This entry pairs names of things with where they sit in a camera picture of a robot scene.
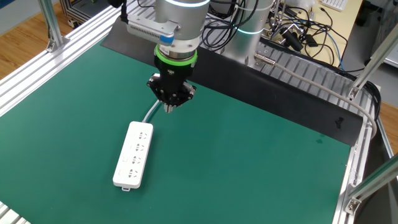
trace power strip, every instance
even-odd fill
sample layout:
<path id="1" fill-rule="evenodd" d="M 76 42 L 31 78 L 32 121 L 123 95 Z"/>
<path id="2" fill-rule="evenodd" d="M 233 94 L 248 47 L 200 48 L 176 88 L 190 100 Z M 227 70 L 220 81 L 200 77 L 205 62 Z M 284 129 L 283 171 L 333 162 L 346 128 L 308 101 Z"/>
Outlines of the power strip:
<path id="1" fill-rule="evenodd" d="M 153 131 L 153 125 L 149 123 L 130 123 L 113 175 L 113 184 L 123 191 L 137 189 L 141 185 Z"/>

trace metal bar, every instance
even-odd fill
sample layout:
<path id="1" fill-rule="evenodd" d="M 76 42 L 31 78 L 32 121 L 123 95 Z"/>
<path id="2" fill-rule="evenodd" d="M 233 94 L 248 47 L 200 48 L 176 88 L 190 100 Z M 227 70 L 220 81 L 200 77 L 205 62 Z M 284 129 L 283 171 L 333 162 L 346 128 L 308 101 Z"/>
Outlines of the metal bar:
<path id="1" fill-rule="evenodd" d="M 3 216 L 5 216 L 9 210 L 10 210 L 9 207 L 7 207 L 6 209 L 4 209 L 4 211 L 2 211 L 2 212 L 0 213 L 0 219 L 1 219 Z"/>
<path id="2" fill-rule="evenodd" d="M 274 18 L 272 19 L 271 26 L 276 25 L 277 17 L 279 16 L 279 3 L 280 3 L 280 0 L 277 0 L 276 5 L 275 5 Z"/>
<path id="3" fill-rule="evenodd" d="M 280 23 L 282 23 L 282 19 L 284 18 L 285 8 L 286 8 L 286 3 L 284 3 L 284 6 L 282 8 L 282 15 L 280 15 L 280 18 L 279 18 Z"/>
<path id="4" fill-rule="evenodd" d="M 380 127 L 381 137 L 382 137 L 382 139 L 384 141 L 384 144 L 386 145 L 388 156 L 390 158 L 392 158 L 394 156 L 394 152 L 392 151 L 390 142 L 388 141 L 387 133 L 384 130 L 384 126 L 383 126 L 383 123 L 381 122 L 381 118 L 380 117 L 377 118 L 376 123 Z"/>
<path id="5" fill-rule="evenodd" d="M 384 163 L 368 178 L 358 184 L 350 193 L 349 198 L 362 201 L 398 175 L 398 155 Z"/>
<path id="6" fill-rule="evenodd" d="M 18 215 L 14 221 L 12 221 L 10 224 L 17 224 L 17 222 L 21 219 L 22 217 L 20 215 Z"/>
<path id="7" fill-rule="evenodd" d="M 49 30 L 50 40 L 46 50 L 48 52 L 52 52 L 54 50 L 57 50 L 66 42 L 68 42 L 68 40 L 61 36 L 61 31 L 58 26 L 57 17 L 55 16 L 51 0 L 38 0 L 38 1 L 44 16 L 45 25 Z"/>
<path id="8" fill-rule="evenodd" d="M 128 3 L 130 4 L 128 7 L 129 13 L 138 13 L 139 6 L 137 5 L 137 3 L 133 0 L 128 0 Z M 113 21 L 115 21 L 116 18 L 119 16 L 119 12 L 120 9 L 115 9 L 112 6 L 108 7 L 105 11 L 101 12 L 91 20 L 85 22 L 77 29 L 69 33 L 67 37 L 71 38 L 71 41 L 65 47 L 53 54 L 42 52 L 42 56 L 38 56 L 38 59 L 35 60 L 35 62 L 29 62 L 27 65 L 23 65 L 21 69 L 13 72 L 12 75 L 9 75 L 8 79 L 10 80 L 6 82 L 3 86 L 0 86 L 0 93 L 4 91 L 4 89 L 13 89 L 5 96 L 3 96 L 3 98 L 5 97 L 5 99 L 7 99 L 3 101 L 9 101 L 9 99 L 13 100 L 10 100 L 8 104 L 3 105 L 3 109 L 0 108 L 0 116 L 3 113 L 6 113 L 6 111 L 11 109 L 13 106 L 17 105 L 21 100 L 23 100 L 26 96 L 32 93 L 35 89 L 43 85 L 48 79 L 51 79 L 51 77 L 54 76 L 59 70 L 67 66 L 80 54 L 89 49 L 100 38 L 105 36 L 109 32 Z M 275 61 L 280 61 L 282 58 L 287 59 L 287 57 L 290 56 L 289 54 L 281 53 L 280 51 L 265 46 L 264 44 L 261 44 L 258 50 L 259 52 L 268 52 L 267 54 L 269 54 L 269 58 Z M 304 70 L 304 72 L 300 72 L 300 74 L 303 77 L 312 81 L 316 80 L 316 77 L 320 76 L 322 73 L 325 72 L 325 70 L 327 70 L 326 68 L 323 68 L 315 63 L 306 60 L 301 60 L 301 63 L 303 63 L 303 65 L 307 64 L 307 66 L 305 66 L 306 69 Z M 266 64 L 266 66 L 264 66 L 264 68 L 262 69 L 262 72 L 264 73 L 264 75 L 271 75 L 271 70 L 272 66 Z M 330 80 L 333 81 L 333 77 L 336 74 L 334 74 L 332 71 L 329 72 L 331 75 Z M 326 82 L 328 83 L 327 86 L 331 85 L 330 80 L 326 80 Z M 351 80 L 347 80 L 346 87 L 349 86 L 349 84 L 352 84 Z M 299 84 L 295 86 L 303 91 L 311 87 L 311 85 L 303 81 L 300 81 Z M 363 108 L 368 108 L 368 105 L 371 102 L 371 98 L 370 96 L 368 96 L 368 94 L 363 94 L 363 100 L 358 100 L 359 97 L 358 99 L 355 99 L 355 101 L 360 103 Z M 330 103 L 337 104 L 337 100 L 331 99 Z M 350 110 L 353 113 L 357 112 L 355 111 L 356 109 L 353 107 L 342 107 Z M 371 108 L 369 109 L 369 112 L 373 111 L 373 106 L 370 107 Z M 369 141 L 367 139 L 370 140 L 370 130 L 367 129 L 366 122 L 364 122 L 361 133 L 359 134 L 357 145 L 353 146 L 350 149 L 349 158 L 346 165 L 346 172 L 344 173 L 344 179 L 342 182 L 340 194 L 338 196 L 335 216 L 333 217 L 332 224 L 353 224 L 353 220 L 352 218 L 350 218 L 352 216 L 347 215 L 347 213 L 345 212 L 345 205 L 347 204 L 347 201 L 350 200 L 350 198 L 348 198 L 349 190 L 347 190 L 347 187 L 350 184 L 356 183 L 357 178 L 359 179 L 358 182 L 362 181 L 363 167 L 365 166 L 369 147 Z M 21 224 L 24 224 L 25 222 L 26 221 L 19 221 L 19 223 Z"/>
<path id="9" fill-rule="evenodd" d="M 379 68 L 384 59 L 391 53 L 394 47 L 398 44 L 398 24 L 387 36 L 384 42 L 373 54 L 372 60 L 368 63 L 363 73 L 355 80 L 348 93 L 349 99 L 354 99 L 358 94 L 359 90 L 365 85 L 370 79 L 374 72 Z"/>

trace power cord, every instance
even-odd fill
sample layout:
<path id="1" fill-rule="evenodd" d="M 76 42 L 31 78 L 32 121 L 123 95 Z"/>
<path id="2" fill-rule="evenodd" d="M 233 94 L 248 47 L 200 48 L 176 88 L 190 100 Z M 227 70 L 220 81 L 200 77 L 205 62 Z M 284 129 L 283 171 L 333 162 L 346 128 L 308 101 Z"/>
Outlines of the power cord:
<path id="1" fill-rule="evenodd" d="M 245 23 L 247 23 L 253 17 L 258 5 L 259 5 L 259 0 L 256 0 L 256 3 L 254 4 L 252 12 L 243 22 L 240 22 L 238 24 L 228 24 L 226 26 L 209 26 L 209 25 L 207 25 L 207 26 L 205 26 L 205 28 L 207 27 L 207 28 L 211 28 L 211 29 L 232 29 L 232 28 L 237 29 L 237 28 L 243 26 Z"/>
<path id="2" fill-rule="evenodd" d="M 154 7 L 154 5 L 151 5 L 151 6 L 143 6 L 143 5 L 140 4 L 139 0 L 137 0 L 137 4 L 138 4 L 139 7 Z"/>
<path id="3" fill-rule="evenodd" d="M 357 69 L 357 70 L 351 70 L 351 71 L 345 71 L 345 72 L 347 72 L 347 73 L 350 73 L 350 72 L 359 72 L 359 71 L 362 71 L 362 70 L 364 70 L 365 68 L 360 68 L 360 69 Z"/>
<path id="4" fill-rule="evenodd" d="M 229 16 L 232 15 L 233 9 L 234 9 L 234 6 L 231 5 L 229 11 L 228 11 L 226 14 L 224 14 L 224 13 L 217 12 L 217 10 L 213 8 L 213 6 L 209 5 L 209 10 L 208 10 L 208 12 L 209 12 L 211 15 L 216 16 L 217 18 L 226 19 L 226 18 L 228 18 Z"/>
<path id="5" fill-rule="evenodd" d="M 345 77 L 345 78 L 347 78 L 347 79 L 349 79 L 351 81 L 355 81 L 357 79 L 354 75 L 352 75 L 350 73 L 344 72 L 341 69 L 336 68 L 336 67 L 334 67 L 334 66 L 332 66 L 332 65 L 330 65 L 328 63 L 325 63 L 325 62 L 319 61 L 317 59 L 311 58 L 309 56 L 306 56 L 304 54 L 301 54 L 300 52 L 296 52 L 294 50 L 291 50 L 291 49 L 289 49 L 289 48 L 287 48 L 287 47 L 285 47 L 285 46 L 283 46 L 283 45 L 281 45 L 279 43 L 275 43 L 275 42 L 270 41 L 268 39 L 265 39 L 263 37 L 260 39 L 260 42 L 263 43 L 263 44 L 266 44 L 266 45 L 268 45 L 268 46 L 270 46 L 270 47 L 272 47 L 272 48 L 274 48 L 276 50 L 280 50 L 282 52 L 286 52 L 286 53 L 294 55 L 296 57 L 300 57 L 300 58 L 303 58 L 305 60 L 309 60 L 311 62 L 317 63 L 317 64 L 319 64 L 319 65 L 331 70 L 332 72 L 335 72 L 335 73 L 341 75 L 342 77 Z M 363 86 L 363 90 L 365 90 L 366 92 L 369 93 L 369 95 L 370 95 L 370 97 L 371 97 L 371 99 L 372 99 L 372 101 L 374 103 L 374 110 L 375 110 L 374 119 L 377 119 L 379 117 L 380 109 L 381 109 L 380 91 L 377 88 L 377 86 L 375 84 L 371 83 L 371 82 L 366 82 L 365 85 Z"/>
<path id="6" fill-rule="evenodd" d="M 330 26 L 327 26 L 327 25 L 324 25 L 324 24 L 322 24 L 322 25 L 320 25 L 320 26 L 322 26 L 321 28 L 319 28 L 313 35 L 312 35 L 312 37 L 314 37 L 314 36 L 316 36 L 316 35 L 318 35 L 318 34 L 321 34 L 321 33 L 325 33 L 325 38 L 323 39 L 323 43 L 322 44 L 318 44 L 318 45 L 321 45 L 321 48 L 320 48 L 320 50 L 315 54 L 315 55 L 310 55 L 309 54 L 309 52 L 308 52 L 308 50 L 307 50 L 307 46 L 308 46 L 308 41 L 306 41 L 306 43 L 303 43 L 303 41 L 304 40 L 307 40 L 307 38 L 306 38 L 306 36 L 308 35 L 307 33 L 308 33 L 308 30 L 309 29 L 313 29 L 312 28 L 312 26 L 314 26 L 315 24 L 317 24 L 317 22 L 314 22 L 314 21 L 310 21 L 309 20 L 309 14 L 308 14 L 308 11 L 307 10 L 305 10 L 305 9 L 303 9 L 303 8 L 301 8 L 301 7 L 289 7 L 289 9 L 300 9 L 300 10 L 302 10 L 302 11 L 304 11 L 306 14 L 307 14 L 307 20 L 302 20 L 301 18 L 298 18 L 297 16 L 295 16 L 295 19 L 292 19 L 292 18 L 289 18 L 289 17 L 287 17 L 287 16 L 285 16 L 286 18 L 288 18 L 288 20 L 291 20 L 291 21 L 298 21 L 298 22 L 300 22 L 301 24 L 303 24 L 303 26 L 304 26 L 304 28 L 305 28 L 305 31 L 304 31 L 304 33 L 300 36 L 300 40 L 302 41 L 302 44 L 305 44 L 304 45 L 304 51 L 305 51 L 305 53 L 309 56 L 309 57 L 311 57 L 311 58 L 315 58 L 318 54 L 320 54 L 321 53 L 321 51 L 323 50 L 323 48 L 324 47 L 327 47 L 327 48 L 329 48 L 329 49 L 331 49 L 331 47 L 329 46 L 329 45 L 327 45 L 327 44 L 325 44 L 326 43 L 326 38 L 327 38 L 327 31 L 330 29 L 330 27 L 333 25 L 333 19 L 329 16 L 329 18 L 330 18 L 330 20 L 331 20 L 331 25 Z M 332 60 L 332 63 L 331 63 L 331 65 L 333 65 L 334 64 L 334 62 L 335 62 L 335 58 L 334 58 L 334 53 L 333 53 L 333 51 L 331 50 L 331 52 L 332 52 L 332 54 L 333 54 L 333 60 Z"/>
<path id="7" fill-rule="evenodd" d="M 156 110 L 160 106 L 160 101 L 157 100 L 154 105 L 149 109 L 148 113 L 145 115 L 145 118 L 142 120 L 143 123 L 148 123 L 150 120 L 150 116 L 152 116 L 153 113 L 156 112 Z"/>
<path id="8" fill-rule="evenodd" d="M 210 0 L 210 2 L 218 3 L 218 4 L 233 4 L 233 5 L 239 5 L 237 2 L 225 2 L 225 1 L 217 1 L 217 0 Z"/>
<path id="9" fill-rule="evenodd" d="M 324 13 L 326 13 L 326 15 L 329 17 L 330 19 L 330 27 L 333 27 L 333 19 L 331 18 L 331 16 L 329 15 L 329 13 L 322 7 L 319 7 L 321 11 L 323 11 Z"/>
<path id="10" fill-rule="evenodd" d="M 296 21 L 297 21 L 297 22 L 299 22 L 299 23 L 305 25 L 304 22 L 307 22 L 307 21 L 302 20 L 302 19 L 292 19 L 292 18 L 289 18 L 289 17 L 287 17 L 287 16 L 285 16 L 285 17 L 288 18 L 288 20 L 293 21 L 294 23 L 296 23 Z M 319 27 L 323 32 L 326 33 L 326 35 L 328 35 L 328 36 L 330 37 L 330 39 L 332 40 L 332 42 L 333 42 L 334 45 L 336 46 L 338 58 L 339 58 L 339 61 L 340 61 L 340 66 L 341 66 L 341 69 L 344 71 L 343 61 L 342 61 L 342 59 L 341 59 L 341 55 L 340 55 L 340 51 L 339 51 L 338 45 L 337 45 L 336 41 L 334 40 L 334 38 L 328 33 L 328 29 L 332 30 L 332 31 L 333 31 L 334 33 L 336 33 L 338 36 L 340 36 L 340 37 L 342 37 L 342 38 L 344 38 L 344 37 L 343 37 L 342 35 L 340 35 L 339 33 L 337 33 L 335 30 L 333 30 L 329 25 L 324 25 L 324 24 L 321 24 L 321 23 L 319 23 L 319 22 L 314 22 L 314 21 L 308 21 L 308 22 L 311 23 L 310 26 L 317 26 L 317 27 Z"/>
<path id="11" fill-rule="evenodd" d="M 239 6 L 246 7 L 246 0 L 243 0 Z M 238 29 L 237 28 L 234 29 L 234 25 L 237 21 L 237 17 L 231 18 L 230 21 L 226 21 L 226 20 L 222 20 L 222 19 L 218 19 L 218 18 L 214 18 L 214 17 L 210 17 L 207 19 L 210 19 L 212 21 L 209 22 L 207 25 L 205 25 L 205 28 L 204 28 L 203 32 L 201 33 L 201 37 L 202 37 L 203 44 L 206 47 L 208 47 L 209 50 L 215 52 L 215 51 L 220 50 L 223 47 L 225 47 L 232 40 L 232 38 L 236 35 Z M 242 23 L 242 20 L 243 20 L 243 12 L 241 13 L 240 20 L 238 23 L 239 24 Z M 216 30 L 213 28 L 212 24 L 219 24 L 219 23 L 226 24 L 226 25 L 228 25 L 228 27 L 223 29 L 223 30 L 225 30 L 224 34 L 221 37 L 218 37 L 217 41 L 210 43 L 209 37 Z"/>
<path id="12" fill-rule="evenodd" d="M 326 87 L 324 87 L 324 86 L 322 86 L 322 85 L 320 85 L 320 84 L 317 84 L 316 82 L 313 82 L 313 81 L 311 81 L 311 80 L 307 80 L 306 78 L 301 77 L 300 75 L 297 75 L 296 73 L 294 73 L 294 72 L 290 71 L 289 69 L 287 69 L 287 68 L 285 68 L 285 67 L 279 65 L 278 63 L 274 63 L 273 65 L 274 65 L 275 67 L 277 67 L 277 68 L 283 70 L 284 72 L 288 73 L 289 75 L 291 75 L 291 76 L 293 76 L 293 77 L 295 77 L 295 78 L 298 78 L 298 79 L 301 80 L 301 81 L 307 82 L 307 83 L 309 83 L 309 84 L 311 84 L 311 85 L 313 85 L 313 86 L 315 86 L 315 87 L 317 87 L 317 88 L 319 88 L 319 89 L 321 89 L 321 90 L 323 90 L 323 91 L 325 91 L 325 92 L 327 92 L 327 93 L 329 93 L 329 94 L 331 94 L 331 95 L 337 97 L 338 99 L 340 99 L 340 100 L 342 100 L 342 101 L 348 103 L 349 105 L 355 107 L 356 109 L 358 109 L 360 112 L 362 112 L 362 113 L 368 118 L 368 120 L 369 120 L 370 123 L 372 124 L 372 136 L 371 136 L 371 138 L 373 138 L 373 137 L 376 135 L 376 133 L 377 133 L 377 124 L 376 124 L 376 122 L 374 121 L 372 115 L 370 115 L 370 114 L 369 114 L 365 109 L 363 109 L 361 106 L 359 106 L 359 105 L 357 105 L 356 103 L 352 102 L 351 100 L 349 100 L 349 99 L 347 99 L 347 98 L 341 96 L 340 94 L 337 94 L 337 93 L 335 93 L 334 91 L 329 90 L 328 88 L 326 88 Z"/>

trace green mat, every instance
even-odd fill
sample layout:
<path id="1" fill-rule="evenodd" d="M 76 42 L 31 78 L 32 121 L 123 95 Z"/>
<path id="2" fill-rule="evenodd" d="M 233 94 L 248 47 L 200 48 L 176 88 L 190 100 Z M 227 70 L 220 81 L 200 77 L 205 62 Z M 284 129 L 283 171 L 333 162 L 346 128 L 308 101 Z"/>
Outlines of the green mat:
<path id="1" fill-rule="evenodd" d="M 152 119 L 141 187 L 115 187 L 155 71 L 97 44 L 1 117 L 0 201 L 33 224 L 331 223 L 349 146 L 200 85 Z"/>

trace metal rod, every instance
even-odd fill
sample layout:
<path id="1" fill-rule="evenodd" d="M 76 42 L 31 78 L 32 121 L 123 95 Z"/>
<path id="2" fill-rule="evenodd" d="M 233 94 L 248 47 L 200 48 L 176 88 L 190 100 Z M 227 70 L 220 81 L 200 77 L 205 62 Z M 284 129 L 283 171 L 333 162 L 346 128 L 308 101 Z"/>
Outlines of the metal rod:
<path id="1" fill-rule="evenodd" d="M 279 22 L 282 23 L 282 19 L 284 18 L 284 14 L 285 14 L 285 8 L 286 8 L 286 3 L 284 3 L 284 6 L 282 8 L 282 15 L 279 18 Z"/>
<path id="2" fill-rule="evenodd" d="M 398 24 L 390 32 L 384 42 L 373 54 L 372 60 L 365 67 L 363 73 L 355 80 L 348 93 L 348 98 L 353 100 L 360 89 L 370 79 L 374 72 L 379 68 L 384 59 L 391 53 L 394 47 L 398 44 Z"/>
<path id="3" fill-rule="evenodd" d="M 65 44 L 67 42 L 67 39 L 61 36 L 61 31 L 58 26 L 57 17 L 55 16 L 51 0 L 38 1 L 44 16 L 45 24 L 49 31 L 50 40 L 46 50 L 48 52 L 52 52 L 53 50 L 57 50 L 59 47 Z"/>
<path id="4" fill-rule="evenodd" d="M 274 18 L 272 19 L 272 24 L 271 24 L 272 26 L 274 26 L 276 24 L 277 17 L 279 19 L 279 2 L 280 2 L 280 0 L 276 1 Z"/>
<path id="5" fill-rule="evenodd" d="M 388 137 L 387 137 L 387 133 L 384 129 L 383 123 L 381 122 L 381 118 L 378 117 L 376 120 L 377 125 L 379 126 L 379 130 L 380 130 L 380 134 L 382 137 L 382 140 L 384 141 L 384 144 L 386 145 L 386 149 L 387 149 L 387 154 L 389 156 L 389 158 L 391 159 L 394 156 L 394 152 L 392 151 L 390 142 L 388 141 Z"/>
<path id="6" fill-rule="evenodd" d="M 389 183 L 398 175 L 398 154 L 389 159 L 380 168 L 374 171 L 369 177 L 358 184 L 348 195 L 348 198 L 355 198 L 363 201 L 368 196 Z"/>

